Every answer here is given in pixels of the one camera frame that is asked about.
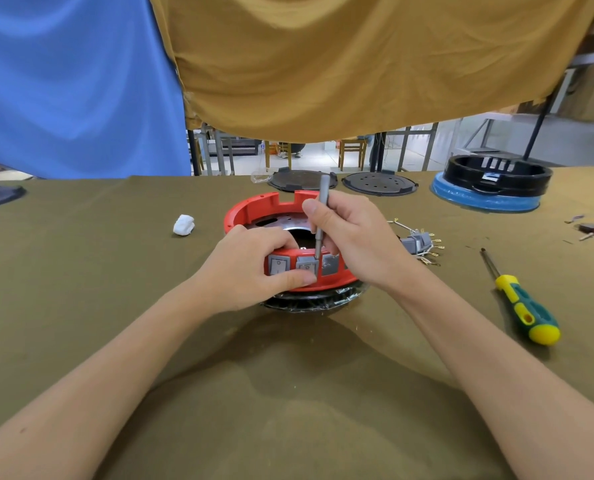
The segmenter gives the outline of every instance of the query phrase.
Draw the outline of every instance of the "red plastic casing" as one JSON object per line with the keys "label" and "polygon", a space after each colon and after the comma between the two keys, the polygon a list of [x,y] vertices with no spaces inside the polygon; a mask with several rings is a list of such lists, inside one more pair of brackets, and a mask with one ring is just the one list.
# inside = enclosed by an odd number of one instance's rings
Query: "red plastic casing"
{"label": "red plastic casing", "polygon": [[[236,225],[249,225],[261,219],[262,217],[275,216],[277,214],[288,214],[288,213],[303,213],[301,204],[304,200],[309,198],[318,198],[319,193],[313,191],[296,191],[295,198],[292,202],[279,202],[279,193],[272,192],[269,194],[257,195],[255,197],[248,198],[235,207],[230,209],[226,213],[226,217],[223,219],[223,229],[228,233]],[[328,250],[322,248],[321,258],[319,260],[319,266],[317,271],[317,282],[303,288],[297,288],[291,291],[319,291],[339,288],[341,286],[348,285],[349,283],[357,281],[357,278],[350,272],[349,269],[345,268],[343,257],[339,255],[339,271],[326,276],[321,275],[321,262],[326,254],[330,254]],[[277,256],[288,256],[291,259],[291,269],[295,269],[298,257],[314,257],[314,249],[277,249],[273,251],[273,255]],[[264,262],[264,272],[269,274],[268,259]]]}

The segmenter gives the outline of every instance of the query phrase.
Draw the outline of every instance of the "forearm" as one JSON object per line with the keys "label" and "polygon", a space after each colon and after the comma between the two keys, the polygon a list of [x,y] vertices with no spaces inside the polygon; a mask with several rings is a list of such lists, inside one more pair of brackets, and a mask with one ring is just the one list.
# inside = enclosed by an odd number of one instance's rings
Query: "forearm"
{"label": "forearm", "polygon": [[594,404],[425,267],[391,295],[473,401],[521,479],[594,478]]}
{"label": "forearm", "polygon": [[173,353],[203,318],[164,297],[0,427],[0,478],[91,478]]}

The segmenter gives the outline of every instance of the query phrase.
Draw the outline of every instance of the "blue round base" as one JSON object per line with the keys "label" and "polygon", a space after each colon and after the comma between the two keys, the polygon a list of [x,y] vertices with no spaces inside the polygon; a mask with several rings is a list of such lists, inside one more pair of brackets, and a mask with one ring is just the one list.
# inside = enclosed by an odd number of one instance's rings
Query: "blue round base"
{"label": "blue round base", "polygon": [[506,195],[485,195],[458,187],[445,180],[443,172],[437,174],[430,186],[432,192],[451,202],[476,209],[493,212],[527,212],[539,206],[541,197],[508,197]]}

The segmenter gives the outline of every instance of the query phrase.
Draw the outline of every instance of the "person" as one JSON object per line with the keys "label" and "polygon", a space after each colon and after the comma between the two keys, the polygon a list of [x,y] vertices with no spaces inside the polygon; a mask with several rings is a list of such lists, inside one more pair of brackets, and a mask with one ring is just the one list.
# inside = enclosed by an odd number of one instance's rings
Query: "person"
{"label": "person", "polygon": [[[357,278],[412,317],[518,478],[594,480],[594,404],[409,255],[365,197],[331,191],[329,207],[307,200],[303,210]],[[284,230],[233,228],[194,276],[0,427],[0,479],[91,478],[159,371],[202,322],[314,281],[304,270],[264,274],[263,259],[282,246],[297,246]]]}

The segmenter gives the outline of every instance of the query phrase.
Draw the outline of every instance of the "white crumpled tissue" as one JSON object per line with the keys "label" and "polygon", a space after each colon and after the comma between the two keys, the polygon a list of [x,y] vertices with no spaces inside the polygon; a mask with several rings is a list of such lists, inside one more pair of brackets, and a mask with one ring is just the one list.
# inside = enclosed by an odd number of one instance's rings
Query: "white crumpled tissue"
{"label": "white crumpled tissue", "polygon": [[184,214],[180,215],[173,226],[173,232],[177,235],[188,235],[195,228],[195,219]]}

